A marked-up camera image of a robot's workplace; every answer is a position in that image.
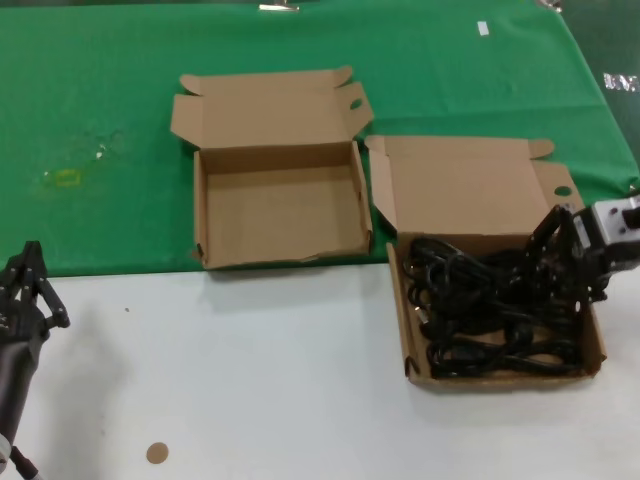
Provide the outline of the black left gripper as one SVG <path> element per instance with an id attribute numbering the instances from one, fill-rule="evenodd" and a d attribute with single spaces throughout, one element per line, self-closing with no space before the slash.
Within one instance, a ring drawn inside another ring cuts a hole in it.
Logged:
<path id="1" fill-rule="evenodd" d="M 15 295 L 26 270 L 29 293 L 23 299 Z M 39 299 L 50 310 L 47 318 L 38 308 Z M 44 343 L 50 337 L 48 329 L 69 326 L 66 307 L 48 280 L 42 246 L 38 241 L 28 241 L 1 270 L 1 347 L 31 340 Z"/>

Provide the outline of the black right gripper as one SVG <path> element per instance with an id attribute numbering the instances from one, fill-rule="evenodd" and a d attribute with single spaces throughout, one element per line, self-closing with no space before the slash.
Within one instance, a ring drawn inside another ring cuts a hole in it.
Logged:
<path id="1" fill-rule="evenodd" d="M 545 288 L 567 310 L 580 314 L 588 303 L 607 299 L 602 234 L 590 208 L 572 212 L 556 205 L 529 236 L 525 257 L 538 260 L 549 253 L 557 234 L 561 264 L 546 265 Z"/>

